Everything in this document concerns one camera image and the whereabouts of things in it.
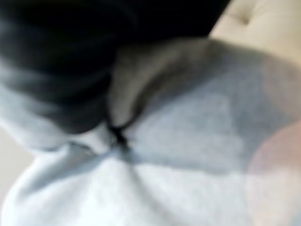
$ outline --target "gray fabric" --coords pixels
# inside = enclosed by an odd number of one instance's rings
[[[285,64],[216,41],[167,46],[140,53],[148,56],[141,65],[153,64],[143,81],[143,67],[132,64],[136,73],[125,79],[118,75],[128,65],[117,66],[114,82],[125,88],[113,86],[111,112],[116,124],[132,119],[123,130],[129,148],[95,154],[75,139],[39,149],[6,199],[2,226],[252,225],[246,168],[267,138],[295,121],[266,88],[298,72],[271,75],[263,69]]]

